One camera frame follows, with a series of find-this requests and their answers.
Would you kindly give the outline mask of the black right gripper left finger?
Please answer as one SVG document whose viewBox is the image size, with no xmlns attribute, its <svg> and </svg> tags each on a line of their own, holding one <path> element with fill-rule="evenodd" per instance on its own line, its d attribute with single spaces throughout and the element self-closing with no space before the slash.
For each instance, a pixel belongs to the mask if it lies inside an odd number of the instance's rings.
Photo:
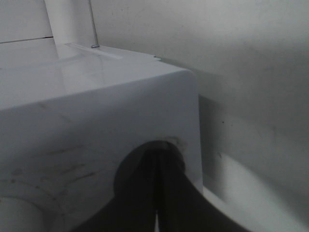
<svg viewBox="0 0 309 232">
<path fill-rule="evenodd" d="M 150 149 L 150 145 L 141 145 L 128 155 L 140 159 L 133 173 L 122 180 L 115 179 L 113 199 L 74 232 L 155 231 L 156 162 Z"/>
</svg>

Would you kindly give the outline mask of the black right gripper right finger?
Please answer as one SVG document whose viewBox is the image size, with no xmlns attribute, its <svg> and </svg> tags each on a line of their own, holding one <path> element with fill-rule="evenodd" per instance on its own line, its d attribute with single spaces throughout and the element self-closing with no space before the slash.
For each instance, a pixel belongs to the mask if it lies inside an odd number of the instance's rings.
<svg viewBox="0 0 309 232">
<path fill-rule="evenodd" d="M 185 175 L 185 166 L 176 146 L 160 142 L 157 174 L 161 203 L 158 224 L 161 232 L 245 232 L 194 187 Z"/>
</svg>

